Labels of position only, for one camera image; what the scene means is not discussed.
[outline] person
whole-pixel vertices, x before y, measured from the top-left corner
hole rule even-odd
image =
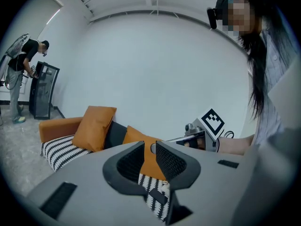
[[[224,28],[238,35],[253,72],[250,102],[253,116],[258,118],[256,133],[246,138],[218,140],[219,153],[243,155],[250,145],[259,145],[284,130],[268,92],[284,75],[300,48],[271,0],[217,0],[216,9],[216,20],[222,20]],[[198,140],[198,145],[204,149],[202,140]]]
[[[34,71],[29,66],[32,57],[37,53],[46,54],[49,48],[49,42],[39,42],[29,39],[22,47],[23,54],[18,55],[16,58],[11,59],[8,63],[8,82],[10,89],[10,112],[13,123],[25,122],[25,117],[21,115],[23,106],[18,104],[20,93],[20,86],[22,83],[24,70],[30,76],[34,75]]]

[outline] vr headset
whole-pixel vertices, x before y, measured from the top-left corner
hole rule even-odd
[[[215,8],[207,8],[210,27],[216,29],[216,21],[222,20],[223,25],[228,25],[229,0],[217,0]]]

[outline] gray pants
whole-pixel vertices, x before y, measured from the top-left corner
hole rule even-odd
[[[20,86],[23,76],[21,75],[23,70],[15,71],[11,67],[8,67],[8,83],[10,92],[10,113],[11,119],[16,121],[20,118],[21,108],[18,105],[18,98],[20,94]]]

